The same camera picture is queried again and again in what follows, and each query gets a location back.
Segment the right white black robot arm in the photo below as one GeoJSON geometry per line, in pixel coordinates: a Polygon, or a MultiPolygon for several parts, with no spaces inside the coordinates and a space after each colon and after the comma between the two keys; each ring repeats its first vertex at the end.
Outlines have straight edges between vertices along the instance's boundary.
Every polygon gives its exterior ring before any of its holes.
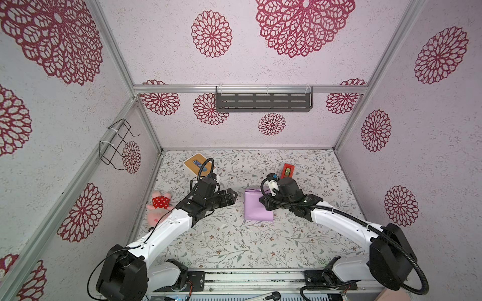
{"type": "Polygon", "coordinates": [[[429,293],[429,281],[418,264],[404,232],[393,223],[382,226],[348,214],[314,194],[305,194],[290,177],[271,173],[260,184],[262,203],[267,211],[287,209],[311,223],[320,224],[347,237],[367,255],[344,260],[334,258],[324,268],[327,279],[305,285],[307,290],[350,288],[362,281],[376,281],[392,291],[404,289],[415,295],[429,293]]]}

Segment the pink wrapping paper sheet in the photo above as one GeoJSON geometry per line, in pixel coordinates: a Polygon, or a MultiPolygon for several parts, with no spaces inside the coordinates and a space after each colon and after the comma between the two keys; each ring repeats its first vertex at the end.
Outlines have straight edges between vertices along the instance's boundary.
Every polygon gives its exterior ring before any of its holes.
{"type": "Polygon", "coordinates": [[[263,197],[259,189],[246,189],[244,193],[244,217],[246,221],[273,222],[274,214],[259,201],[263,197]]]}

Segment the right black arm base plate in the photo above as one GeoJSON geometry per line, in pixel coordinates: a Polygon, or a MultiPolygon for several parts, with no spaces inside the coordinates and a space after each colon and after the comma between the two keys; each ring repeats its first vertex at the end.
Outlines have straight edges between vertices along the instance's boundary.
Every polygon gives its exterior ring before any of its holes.
{"type": "Polygon", "coordinates": [[[329,269],[305,270],[303,275],[306,290],[331,290],[338,288],[345,290],[353,285],[356,286],[359,282],[359,280],[340,280],[335,273],[329,269]]]}

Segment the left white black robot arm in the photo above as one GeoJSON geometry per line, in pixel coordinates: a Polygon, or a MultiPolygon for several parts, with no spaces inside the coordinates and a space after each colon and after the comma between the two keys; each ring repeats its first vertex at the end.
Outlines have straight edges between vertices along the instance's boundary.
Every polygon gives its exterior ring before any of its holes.
{"type": "Polygon", "coordinates": [[[231,188],[221,189],[218,181],[204,177],[154,228],[140,239],[123,247],[113,246],[97,265],[99,278],[95,285],[100,300],[143,300],[160,289],[189,288],[188,268],[176,260],[154,266],[156,259],[183,233],[216,209],[232,206],[238,194],[231,188]]]}

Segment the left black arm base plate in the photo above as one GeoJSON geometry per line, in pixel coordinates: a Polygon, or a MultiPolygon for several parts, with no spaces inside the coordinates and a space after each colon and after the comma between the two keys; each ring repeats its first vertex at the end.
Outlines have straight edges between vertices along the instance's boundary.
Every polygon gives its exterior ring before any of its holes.
{"type": "Polygon", "coordinates": [[[168,292],[203,292],[205,288],[204,271],[188,271],[182,273],[177,282],[165,289],[168,292]]]}

